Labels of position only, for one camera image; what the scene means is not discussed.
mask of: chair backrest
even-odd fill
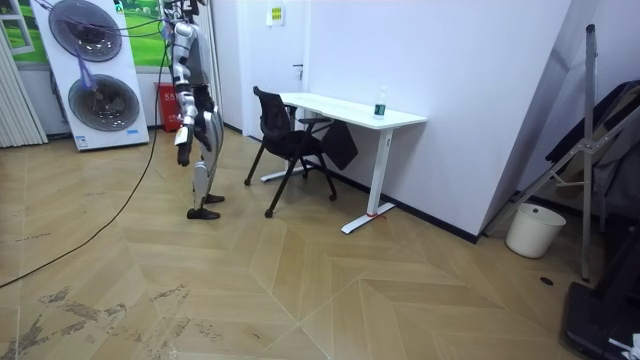
[[[253,93],[260,99],[262,115],[260,115],[260,129],[270,140],[279,140],[291,131],[289,115],[278,94],[268,93],[253,87]]]

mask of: water bottle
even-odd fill
[[[387,88],[386,86],[382,86],[380,88],[380,94],[378,95],[378,100],[376,101],[376,105],[373,108],[373,118],[374,119],[383,119],[384,111],[387,108]]]

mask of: desk top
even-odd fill
[[[384,118],[375,119],[373,105],[363,105],[312,93],[282,93],[280,97],[285,105],[304,108],[328,118],[375,130],[392,129],[427,121],[424,116],[389,109],[386,109]]]

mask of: white bucket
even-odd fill
[[[566,223],[562,216],[549,209],[522,204],[509,228],[507,246],[524,257],[540,258]]]

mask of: humanoid robot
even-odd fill
[[[209,43],[193,17],[199,14],[196,0],[164,1],[162,13],[170,30],[171,76],[180,105],[178,118],[182,127],[175,137],[178,164],[189,165],[193,138],[198,140],[202,156],[195,163],[193,174],[193,208],[188,219],[213,220],[220,214],[204,208],[205,204],[224,201],[211,195],[218,155],[223,142],[223,123],[209,94],[209,79],[204,66],[211,64]]]

